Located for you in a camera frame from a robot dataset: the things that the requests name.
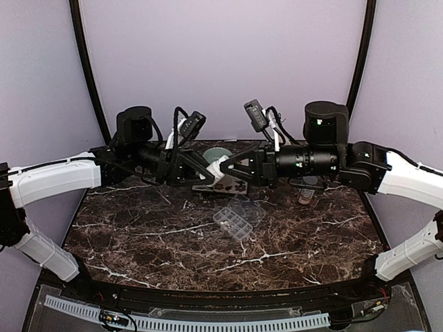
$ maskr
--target dark marble surface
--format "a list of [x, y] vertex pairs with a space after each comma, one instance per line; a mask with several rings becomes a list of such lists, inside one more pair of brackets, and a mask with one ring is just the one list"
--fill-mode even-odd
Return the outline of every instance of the dark marble surface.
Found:
[[[194, 142], [203, 152], [250, 142]], [[153, 187], [131, 177], [91, 190], [65, 248], [86, 262], [94, 279], [187, 291], [263, 291], [356, 278], [364, 259], [382, 251], [354, 190], [331, 187], [302, 206], [296, 188], [251, 187], [266, 210], [246, 241], [236, 241], [212, 215], [230, 197], [187, 187]]]

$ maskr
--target purple wall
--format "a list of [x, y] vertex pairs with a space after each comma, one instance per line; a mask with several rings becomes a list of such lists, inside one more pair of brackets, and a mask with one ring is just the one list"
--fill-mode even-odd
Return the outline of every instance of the purple wall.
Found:
[[[443, 169], [443, 2], [378, 1], [351, 141], [396, 147]], [[394, 196], [372, 204], [392, 246], [422, 229], [435, 208]], [[433, 331], [443, 331], [443, 264], [412, 269]]]
[[[69, 2], [4, 1], [0, 41], [0, 162], [32, 165], [101, 145]], [[81, 195], [46, 199], [26, 211], [61, 243]], [[0, 330], [21, 331], [39, 271], [14, 249], [0, 254]]]
[[208, 116], [200, 139], [261, 138], [243, 104], [258, 98], [301, 137], [312, 100], [346, 102], [365, 0], [82, 1], [111, 131], [151, 106], [167, 135], [178, 104]]

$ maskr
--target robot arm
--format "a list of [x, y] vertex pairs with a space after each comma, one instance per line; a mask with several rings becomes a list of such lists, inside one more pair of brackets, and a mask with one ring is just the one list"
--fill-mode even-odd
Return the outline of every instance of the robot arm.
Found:
[[[253, 127], [267, 124], [255, 108], [245, 105]], [[331, 102], [313, 102], [305, 109], [306, 144], [285, 145], [276, 151], [271, 142], [241, 151], [220, 165], [225, 174], [254, 185], [276, 186], [277, 178], [329, 176], [348, 187], [370, 194], [406, 197], [443, 210], [443, 172], [415, 163], [400, 151], [369, 142], [347, 143], [347, 109]], [[249, 166], [239, 165], [248, 159]], [[394, 279], [399, 273], [443, 251], [443, 214], [396, 248], [369, 258], [363, 278]]]
[[[177, 109], [174, 122], [178, 122]], [[193, 139], [206, 118], [198, 112], [181, 121], [182, 139]], [[152, 126], [147, 107], [133, 107], [117, 116], [117, 133], [109, 146], [77, 156], [30, 167], [0, 164], [0, 246], [10, 246], [55, 273], [84, 297], [92, 296], [91, 278], [79, 257], [61, 249], [26, 216], [24, 207], [35, 201], [72, 190], [92, 189], [121, 182], [129, 175], [155, 178], [168, 185], [208, 185], [214, 176], [197, 152], [148, 143]], [[137, 167], [150, 170], [136, 172]]]

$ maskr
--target black frame edge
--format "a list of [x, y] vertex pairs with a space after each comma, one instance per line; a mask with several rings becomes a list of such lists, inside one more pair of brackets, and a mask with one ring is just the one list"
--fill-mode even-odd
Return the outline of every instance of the black frame edge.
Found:
[[96, 81], [92, 73], [92, 67], [91, 67], [91, 62], [89, 60], [87, 43], [84, 37], [80, 4], [78, 0], [69, 0], [69, 6], [71, 7], [72, 24], [74, 27], [78, 54], [80, 56], [80, 61], [82, 63], [84, 79], [86, 80], [86, 84], [88, 86], [89, 96], [91, 98], [92, 106], [94, 108], [94, 113], [96, 115], [98, 126], [100, 127], [100, 131], [103, 136], [103, 140], [105, 141], [106, 144], [108, 144], [111, 141], [111, 134], [109, 133], [109, 128], [105, 119], [105, 114], [103, 113], [103, 108], [100, 103], [100, 98], [98, 96]]
[[357, 95], [359, 94], [361, 79], [363, 77], [363, 71], [365, 69], [366, 57], [368, 56], [376, 4], [377, 0], [368, 0], [366, 3], [365, 21], [363, 23], [363, 30], [361, 33], [359, 54], [357, 55], [354, 76], [352, 77], [352, 83], [346, 102], [346, 107], [347, 109], [349, 109], [349, 116], [352, 115]]
[[386, 237], [383, 228], [381, 228], [380, 220], [375, 214], [374, 208], [372, 207], [372, 204], [369, 202], [369, 198], [365, 192], [358, 191], [361, 202], [363, 203], [363, 206], [365, 207], [366, 212], [368, 213], [368, 216], [371, 218], [372, 225], [375, 228], [375, 231], [377, 232], [377, 235], [380, 239], [381, 244], [383, 245], [383, 250], [387, 251], [390, 249], [388, 238]]

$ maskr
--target small bottle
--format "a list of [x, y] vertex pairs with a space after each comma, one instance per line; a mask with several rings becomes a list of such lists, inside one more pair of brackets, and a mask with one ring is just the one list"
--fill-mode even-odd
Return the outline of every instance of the small bottle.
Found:
[[[318, 179], [316, 176], [303, 176], [302, 185], [316, 185]], [[301, 205], [308, 205], [312, 202], [316, 190], [315, 189], [301, 189], [298, 193], [298, 202]]]

